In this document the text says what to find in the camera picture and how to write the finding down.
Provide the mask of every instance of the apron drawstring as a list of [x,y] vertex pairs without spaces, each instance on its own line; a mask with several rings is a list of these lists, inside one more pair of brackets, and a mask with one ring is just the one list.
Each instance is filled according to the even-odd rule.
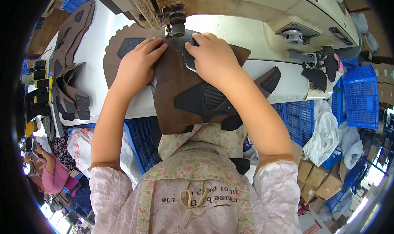
[[[202,196],[200,197],[200,200],[197,202],[197,205],[192,206],[192,205],[191,205],[191,197],[192,197],[192,194],[191,194],[191,191],[190,191],[190,189],[189,189],[190,184],[191,184],[191,179],[189,179],[188,186],[186,187],[186,189],[181,190],[180,193],[179,193],[180,202],[182,203],[183,206],[185,206],[185,207],[187,207],[187,208],[197,208],[197,207],[201,207],[201,206],[203,205],[203,203],[204,203],[204,201],[205,201],[205,198],[206,198],[207,195],[208,195],[208,188],[205,188],[205,189],[204,189],[204,183],[205,183],[205,180],[203,180],[203,182],[201,183],[201,193],[202,193]],[[183,194],[183,192],[186,192],[186,198],[187,198],[187,201],[188,201],[187,204],[186,204],[186,203],[183,201],[183,199],[182,199],[182,194]]]

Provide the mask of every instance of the pink shirt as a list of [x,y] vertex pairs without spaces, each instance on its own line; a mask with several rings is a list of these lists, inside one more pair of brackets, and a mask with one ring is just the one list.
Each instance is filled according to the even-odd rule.
[[68,170],[55,156],[51,154],[56,160],[54,175],[51,175],[47,171],[47,162],[44,162],[44,169],[42,171],[42,185],[45,191],[49,194],[57,194],[62,191],[64,185],[70,176],[70,170]]

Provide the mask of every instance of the stack of brown leather pieces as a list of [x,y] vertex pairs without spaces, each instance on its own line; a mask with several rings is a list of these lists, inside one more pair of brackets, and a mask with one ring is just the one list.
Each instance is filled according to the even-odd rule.
[[74,63],[74,55],[83,35],[92,23],[95,1],[91,0],[80,6],[60,26],[57,36],[56,51],[51,59],[50,71],[55,78],[56,105],[63,119],[89,120],[89,96],[70,86],[74,72],[85,64]]
[[[191,40],[193,31],[186,30],[185,40]],[[106,47],[104,75],[108,88],[115,80],[121,59],[146,38],[162,38],[168,48],[153,65],[157,87],[153,95],[155,109],[162,134],[190,132],[194,124],[219,123],[222,130],[235,130],[242,125],[238,113],[227,98],[201,79],[185,65],[182,47],[184,42],[164,37],[164,30],[143,29],[138,25],[118,30]],[[250,50],[230,45],[242,66]],[[281,73],[277,67],[258,78],[255,83],[268,97],[279,82]]]

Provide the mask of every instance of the forearm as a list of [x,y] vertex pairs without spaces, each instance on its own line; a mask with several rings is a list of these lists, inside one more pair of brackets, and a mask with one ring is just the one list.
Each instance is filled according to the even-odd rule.
[[244,71],[226,76],[221,89],[238,111],[260,154],[291,153],[291,140],[282,119]]
[[45,150],[42,151],[42,156],[47,160],[47,165],[45,166],[47,172],[53,175],[55,173],[55,165],[56,165],[55,158]]
[[132,96],[112,84],[104,101],[92,138],[91,163],[112,163],[120,168],[125,115]]

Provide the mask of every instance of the sewing machine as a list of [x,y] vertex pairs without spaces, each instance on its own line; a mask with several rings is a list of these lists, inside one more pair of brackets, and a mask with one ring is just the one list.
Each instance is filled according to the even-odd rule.
[[[360,32],[337,0],[100,1],[114,14],[123,13],[143,28],[165,28],[166,36],[182,37],[185,25],[192,25],[188,29],[212,32],[228,43],[250,49],[249,60],[261,61],[256,67],[268,69],[263,62],[268,65],[281,63],[285,64],[285,71],[291,73],[293,69],[297,76],[302,71],[303,63],[319,63],[334,53],[351,59],[360,53],[362,47]],[[204,21],[209,17],[195,19],[208,15],[227,16],[216,16],[210,23]],[[247,40],[250,39],[248,34],[253,35],[254,40]],[[283,79],[271,95],[273,100],[270,102],[328,98],[340,76],[337,73],[335,81],[328,81],[326,91],[322,91],[311,88],[310,82],[303,76],[295,78],[294,73],[282,74]],[[285,82],[290,83],[292,88],[284,86]]]

